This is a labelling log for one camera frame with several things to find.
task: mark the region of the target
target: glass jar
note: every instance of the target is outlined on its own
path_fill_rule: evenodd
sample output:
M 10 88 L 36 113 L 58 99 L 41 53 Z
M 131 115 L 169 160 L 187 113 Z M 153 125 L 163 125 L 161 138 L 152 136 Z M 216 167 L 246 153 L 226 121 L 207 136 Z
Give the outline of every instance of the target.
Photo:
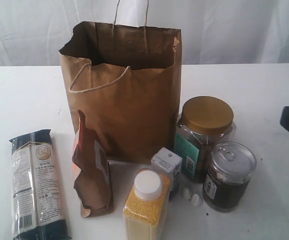
M 203 185 L 205 202 L 220 212 L 234 210 L 256 165 L 255 155 L 245 146 L 232 141 L 218 143 L 211 151 Z
M 170 178 L 142 169 L 123 207 L 128 240 L 158 240 L 167 216 Z
M 233 134 L 234 113 L 224 101 L 211 96 L 189 99 L 178 117 L 174 152 L 182 157 L 181 171 L 193 182 L 203 183 L 212 147 Z

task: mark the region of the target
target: white tabletop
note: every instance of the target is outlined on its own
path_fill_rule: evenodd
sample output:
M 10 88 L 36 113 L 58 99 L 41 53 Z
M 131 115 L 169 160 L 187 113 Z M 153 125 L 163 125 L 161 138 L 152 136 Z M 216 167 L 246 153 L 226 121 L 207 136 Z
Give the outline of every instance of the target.
M 289 239 L 289 133 L 279 124 L 283 107 L 289 106 L 289 64 L 184 65 L 180 107 L 200 95 L 232 107 L 235 140 L 255 153 L 257 167 L 233 212 L 217 212 L 205 202 L 194 208 L 178 194 L 169 203 L 162 239 Z M 12 238 L 8 140 L 40 129 L 51 129 L 73 239 L 124 240 L 122 208 L 141 166 L 112 162 L 114 212 L 80 217 L 71 178 L 74 129 L 59 66 L 0 67 L 0 240 Z M 201 193 L 200 184 L 193 187 Z

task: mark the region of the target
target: jar with gold lid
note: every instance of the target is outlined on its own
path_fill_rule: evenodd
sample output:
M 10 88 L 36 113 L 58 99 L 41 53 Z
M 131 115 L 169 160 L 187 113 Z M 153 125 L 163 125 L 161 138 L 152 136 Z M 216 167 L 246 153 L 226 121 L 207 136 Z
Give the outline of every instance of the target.
M 234 113 L 224 101 L 212 96 L 189 99 L 176 126 L 174 152 L 182 157 L 181 171 L 193 182 L 204 182 L 212 147 L 229 140 L 236 125 Z

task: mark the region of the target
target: small white object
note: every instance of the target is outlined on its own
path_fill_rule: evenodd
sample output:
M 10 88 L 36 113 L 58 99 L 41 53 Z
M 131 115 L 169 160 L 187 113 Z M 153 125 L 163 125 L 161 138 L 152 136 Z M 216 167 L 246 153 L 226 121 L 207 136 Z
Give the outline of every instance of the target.
M 179 185 L 179 174 L 183 159 L 174 152 L 161 148 L 151 159 L 154 170 L 163 170 L 171 179 L 170 190 L 176 190 Z
M 134 179 L 133 186 L 135 195 L 143 200 L 158 198 L 163 189 L 160 176 L 151 170 L 139 172 Z
M 184 199 L 186 200 L 190 200 L 191 199 L 191 191 L 189 190 L 189 188 L 185 188 L 182 192 L 182 196 Z
M 194 207 L 198 207 L 203 202 L 202 198 L 198 194 L 193 194 L 190 203 Z

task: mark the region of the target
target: white fabric backdrop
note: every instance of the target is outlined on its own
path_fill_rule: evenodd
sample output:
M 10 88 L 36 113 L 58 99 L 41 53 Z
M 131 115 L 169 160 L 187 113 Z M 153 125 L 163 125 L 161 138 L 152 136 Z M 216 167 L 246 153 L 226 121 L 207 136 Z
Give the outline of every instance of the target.
M 59 65 L 81 21 L 112 23 L 118 0 L 0 0 L 0 66 Z M 121 0 L 142 26 L 147 0 Z M 182 29 L 184 64 L 289 63 L 289 0 L 149 0 L 148 26 Z

